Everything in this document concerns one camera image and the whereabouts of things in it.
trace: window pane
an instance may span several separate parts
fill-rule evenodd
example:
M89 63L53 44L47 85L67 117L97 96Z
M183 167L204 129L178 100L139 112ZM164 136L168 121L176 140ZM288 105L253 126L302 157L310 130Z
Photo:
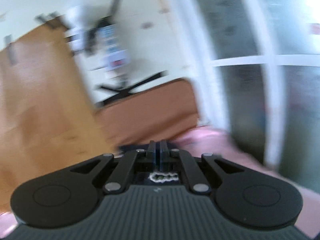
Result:
M265 105L260 65L220 67L227 95L231 135L238 147L263 161Z
M288 110L280 172L320 193L320 68L284 69Z
M280 54L320 54L320 0L264 0Z
M241 0L197 0L218 58L257 55Z

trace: ridged gray panel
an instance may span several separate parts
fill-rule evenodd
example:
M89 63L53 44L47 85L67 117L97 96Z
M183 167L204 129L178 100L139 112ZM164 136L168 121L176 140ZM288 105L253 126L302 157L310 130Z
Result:
M242 228L224 218L209 198L184 186L130 186L105 197L85 220L61 229L20 225L7 240L304 240L295 227L275 231Z

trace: wooden tabletop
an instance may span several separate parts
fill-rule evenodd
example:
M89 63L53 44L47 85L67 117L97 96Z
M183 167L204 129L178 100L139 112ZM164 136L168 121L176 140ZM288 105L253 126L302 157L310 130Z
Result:
M21 183L114 152L62 30L40 26L0 51L0 212Z

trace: silver screw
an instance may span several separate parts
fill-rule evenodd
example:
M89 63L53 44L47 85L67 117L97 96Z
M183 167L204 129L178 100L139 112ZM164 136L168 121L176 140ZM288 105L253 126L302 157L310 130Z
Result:
M104 185L104 188L107 191L115 191L121 189L121 185L117 182L109 182L106 185Z
M209 190L209 186L206 184L198 183L193 186L193 190L196 192L206 192Z

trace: white horizontal bar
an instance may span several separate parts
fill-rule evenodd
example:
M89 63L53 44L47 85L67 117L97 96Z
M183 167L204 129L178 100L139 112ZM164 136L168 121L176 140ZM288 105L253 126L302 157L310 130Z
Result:
M277 55L277 64L282 66L320 67L320 55Z
M253 65L253 64L265 64L265 56L247 56L247 57L233 57L222 58L211 61L212 67L220 66L235 66L235 65Z

